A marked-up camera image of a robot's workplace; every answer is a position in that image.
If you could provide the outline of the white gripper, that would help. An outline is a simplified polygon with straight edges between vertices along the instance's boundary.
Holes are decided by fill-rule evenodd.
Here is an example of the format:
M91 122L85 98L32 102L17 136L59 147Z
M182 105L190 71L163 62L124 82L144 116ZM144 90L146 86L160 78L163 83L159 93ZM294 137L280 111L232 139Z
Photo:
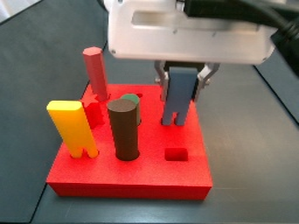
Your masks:
M192 100L219 71L219 63L260 64L274 51L271 28L247 22L191 18L178 0L107 0L108 50L117 58L155 60L155 82L166 101L170 76L164 62L206 63Z

